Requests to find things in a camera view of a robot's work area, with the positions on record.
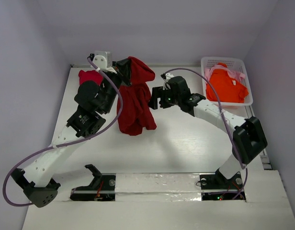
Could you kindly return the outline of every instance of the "red cloth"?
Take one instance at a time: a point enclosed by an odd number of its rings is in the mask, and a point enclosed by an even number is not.
[[[122,133],[136,136],[142,133],[143,127],[147,130],[156,129],[156,123],[149,110],[148,102],[151,93],[146,81],[152,81],[155,73],[142,61],[135,57],[131,60],[131,86],[121,86],[119,91],[123,98],[123,110],[118,118],[119,129]]]
[[[85,81],[94,81],[95,83],[100,85],[102,80],[103,80],[103,77],[101,76],[101,74],[99,74],[95,70],[86,71],[86,72],[81,70],[79,72],[79,84],[80,85],[82,83],[84,83]]]
[[[227,68],[226,64],[218,63],[218,65]],[[209,82],[216,90],[222,102],[244,103],[244,98],[249,94],[248,89],[236,79],[230,78],[224,69],[215,69]],[[209,84],[206,87],[206,96],[210,101],[217,101],[216,95]]]

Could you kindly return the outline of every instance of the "white wooden surface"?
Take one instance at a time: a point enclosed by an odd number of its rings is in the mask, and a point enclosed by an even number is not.
[[[295,230],[278,172],[252,171],[248,182],[247,202],[151,202],[155,200],[151,196],[146,202],[146,197],[133,196],[130,201],[124,197],[113,202],[54,201],[44,208],[30,206],[23,230]],[[132,187],[136,183],[125,184]],[[187,183],[181,185],[194,191]]]
[[[150,89],[163,85],[160,75],[169,68],[152,69],[156,78],[148,82]],[[79,86],[80,70],[71,68],[53,138],[77,109],[74,96]],[[188,71],[175,71],[173,74],[183,76],[192,92],[203,94],[202,81],[198,76]],[[247,117],[244,107],[230,112]],[[152,114],[156,130],[144,128],[141,135],[131,137],[122,134],[118,124],[115,124],[74,152],[59,173],[80,170],[86,164],[94,164],[102,173],[214,172],[231,154],[231,144],[224,132],[182,112],[179,107],[152,110]],[[116,101],[112,111],[103,116],[106,124],[115,115]],[[263,170],[259,156],[250,164],[250,169]]]
[[[79,86],[79,70],[71,69],[53,138],[77,108],[73,98]],[[149,82],[149,87],[163,83],[160,74],[167,68],[153,70],[157,79]],[[178,74],[187,79],[192,92],[202,93],[202,82],[197,76],[185,71],[175,73]],[[231,112],[247,115],[244,107]],[[136,194],[121,196],[115,202],[58,201],[67,200],[70,188],[74,185],[85,185],[91,181],[90,173],[83,168],[88,163],[96,165],[103,173],[214,172],[231,154],[227,135],[205,121],[193,118],[177,107],[152,113],[158,125],[156,130],[144,130],[142,135],[130,137],[120,133],[116,124],[79,148],[62,165],[57,175],[67,182],[59,189],[56,201],[44,208],[30,206],[23,230],[295,230],[295,219],[281,178],[277,171],[264,171],[259,157],[249,165],[249,178],[245,187],[247,202],[200,201],[199,195],[193,196],[196,194],[194,181],[197,175],[178,175],[175,178],[182,180],[179,183],[180,191],[192,193],[191,201],[171,202],[176,199]],[[110,121],[114,115],[115,105],[106,119]],[[163,178],[160,181],[164,187],[156,185],[151,190],[151,186],[147,185],[153,183],[153,178],[145,179],[142,174],[137,179],[134,176],[119,175],[125,181],[121,184],[117,182],[117,189],[131,193],[132,187],[134,191],[148,189],[150,192],[166,191],[170,195]],[[170,183],[172,188],[179,191],[176,181]]]

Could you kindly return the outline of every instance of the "white enclosure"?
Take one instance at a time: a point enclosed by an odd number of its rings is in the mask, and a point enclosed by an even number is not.
[[[3,200],[6,173],[50,144],[70,66],[95,50],[150,65],[244,60],[295,215],[295,0],[0,0],[0,230],[22,229],[27,211]],[[12,181],[8,193],[27,202]]]

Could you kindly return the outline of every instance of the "white plastic basket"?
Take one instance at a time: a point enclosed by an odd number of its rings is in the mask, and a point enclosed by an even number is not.
[[[227,65],[227,67],[231,70],[236,70],[238,72],[244,73],[245,74],[245,79],[242,80],[241,84],[243,84],[247,89],[248,89],[248,96],[244,98],[244,103],[231,103],[231,102],[221,102],[223,107],[226,108],[233,108],[237,106],[247,106],[251,105],[253,103],[253,97],[252,97],[252,92],[251,92],[251,87],[248,79],[248,74],[244,66],[244,62],[240,59],[236,58],[231,58],[231,57],[204,57],[201,59],[201,69],[202,69],[202,75],[204,75],[204,69],[205,68],[211,68],[212,66],[218,64],[219,62],[224,63]],[[204,79],[203,81],[203,92],[204,96],[206,97],[206,82]]]

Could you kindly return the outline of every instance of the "screw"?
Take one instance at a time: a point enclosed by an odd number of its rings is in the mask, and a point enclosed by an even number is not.
[[[200,180],[200,182],[201,182],[201,185],[207,185],[206,178],[202,178],[202,179]]]
[[[114,179],[111,179],[111,180],[109,181],[109,185],[110,185],[110,186],[115,186],[115,180],[114,180]]]
[[[239,184],[239,185],[241,185],[242,184],[242,179],[241,178],[237,178],[236,179],[236,183]]]

